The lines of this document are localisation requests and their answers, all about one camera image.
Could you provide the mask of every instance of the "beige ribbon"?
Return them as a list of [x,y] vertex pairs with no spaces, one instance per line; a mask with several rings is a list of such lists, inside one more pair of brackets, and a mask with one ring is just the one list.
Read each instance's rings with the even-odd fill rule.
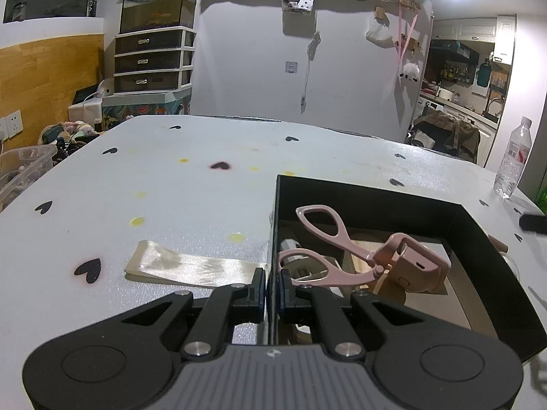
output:
[[239,259],[179,254],[152,241],[140,241],[129,259],[125,272],[165,283],[177,282],[202,287],[217,287],[233,283],[250,284],[255,268],[267,263],[246,262]]

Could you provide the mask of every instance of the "fish tank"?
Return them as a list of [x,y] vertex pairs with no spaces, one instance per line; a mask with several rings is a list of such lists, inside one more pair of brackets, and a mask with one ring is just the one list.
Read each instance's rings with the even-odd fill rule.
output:
[[197,0],[123,0],[120,34],[147,29],[193,28]]

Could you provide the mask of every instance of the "kitchen counter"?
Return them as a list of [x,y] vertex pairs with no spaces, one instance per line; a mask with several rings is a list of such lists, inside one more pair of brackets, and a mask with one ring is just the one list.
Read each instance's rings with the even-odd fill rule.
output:
[[420,91],[419,95],[421,95],[423,98],[427,98],[428,100],[434,101],[435,103],[440,103],[441,105],[446,105],[451,108],[454,108],[461,113],[464,113],[475,120],[478,120],[479,122],[482,122],[494,129],[498,129],[498,123],[492,122],[491,120],[488,120],[486,117],[481,116],[478,112],[471,111],[471,109],[464,108],[463,106],[460,106],[452,101],[445,100],[441,97],[435,97],[435,95],[428,94],[427,92]]

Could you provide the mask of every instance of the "bottle label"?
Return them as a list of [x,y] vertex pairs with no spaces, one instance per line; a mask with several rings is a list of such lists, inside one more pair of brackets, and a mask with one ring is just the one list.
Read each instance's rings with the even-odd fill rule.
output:
[[509,146],[507,147],[507,154],[515,159],[519,163],[526,163],[528,159],[528,154],[530,153],[530,148],[526,148],[524,145],[520,145],[510,141]]

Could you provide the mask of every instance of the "satin ribbon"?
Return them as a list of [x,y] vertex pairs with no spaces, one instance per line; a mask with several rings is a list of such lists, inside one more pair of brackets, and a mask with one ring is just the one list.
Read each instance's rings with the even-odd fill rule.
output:
[[155,242],[140,241],[125,267],[125,272],[168,281],[166,283],[217,287],[234,283],[250,284],[255,268],[264,268],[267,272],[267,266],[267,263],[239,259],[179,254]]
[[406,49],[409,46],[410,43],[410,36],[412,35],[412,32],[414,31],[414,27],[416,26],[416,21],[418,20],[418,14],[414,16],[414,20],[412,20],[412,25],[410,26],[410,31],[408,35],[406,36],[406,44],[403,50],[401,51],[401,46],[403,46],[403,6],[399,4],[399,47],[397,48],[397,53],[399,54],[399,62],[397,63],[397,74],[399,74],[399,70],[401,69],[401,63],[403,62],[403,58],[406,53]]

